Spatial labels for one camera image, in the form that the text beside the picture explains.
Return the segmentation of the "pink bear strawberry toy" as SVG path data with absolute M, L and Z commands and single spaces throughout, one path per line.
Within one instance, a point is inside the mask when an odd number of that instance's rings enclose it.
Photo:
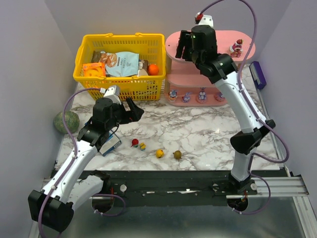
M 229 47 L 229 54 L 232 58 L 239 58 L 243 52 L 243 40 L 238 39 L 232 46 Z

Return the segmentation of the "purple orange bunny toy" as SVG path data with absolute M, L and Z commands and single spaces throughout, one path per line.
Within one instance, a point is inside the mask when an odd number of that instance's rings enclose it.
M 168 99 L 170 102 L 175 102 L 176 99 L 177 99 L 177 90 L 171 90 L 169 93 L 168 93 Z

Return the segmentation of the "small purple bunny toy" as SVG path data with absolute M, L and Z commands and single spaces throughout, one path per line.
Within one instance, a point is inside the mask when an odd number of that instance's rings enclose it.
M 192 94 L 191 92 L 186 92 L 185 95 L 182 97 L 182 102 L 183 103 L 190 102 L 191 94 Z

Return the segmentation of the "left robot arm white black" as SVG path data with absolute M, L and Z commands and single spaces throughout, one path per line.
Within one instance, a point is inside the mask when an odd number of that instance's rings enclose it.
M 87 164 L 96 156 L 109 138 L 109 132 L 121 124 L 137 122 L 144 110 L 131 98 L 129 110 L 111 98 L 96 100 L 93 114 L 74 140 L 74 148 L 55 176 L 41 191 L 32 190 L 28 196 L 31 218 L 38 223 L 41 237 L 47 226 L 59 234 L 69 226 L 78 202 L 69 201 L 71 191 Z

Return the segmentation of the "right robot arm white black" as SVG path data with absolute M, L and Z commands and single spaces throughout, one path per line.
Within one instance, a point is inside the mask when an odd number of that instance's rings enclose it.
M 191 61 L 223 94 L 238 119 L 241 130 L 230 139 L 235 157 L 228 180 L 234 190 L 242 190 L 251 179 L 253 154 L 275 127 L 275 122 L 267 120 L 258 110 L 243 86 L 232 57 L 218 52 L 216 32 L 210 26 L 197 25 L 190 31 L 182 30 L 175 56 Z

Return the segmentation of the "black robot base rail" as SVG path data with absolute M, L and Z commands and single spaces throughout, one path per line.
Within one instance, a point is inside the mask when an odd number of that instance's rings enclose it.
M 124 199 L 100 199 L 115 206 L 227 206 L 240 207 L 237 199 L 256 195 L 251 178 L 235 182 L 228 171 L 86 171 L 71 186 L 67 202 L 78 208 L 88 198 L 114 194 Z

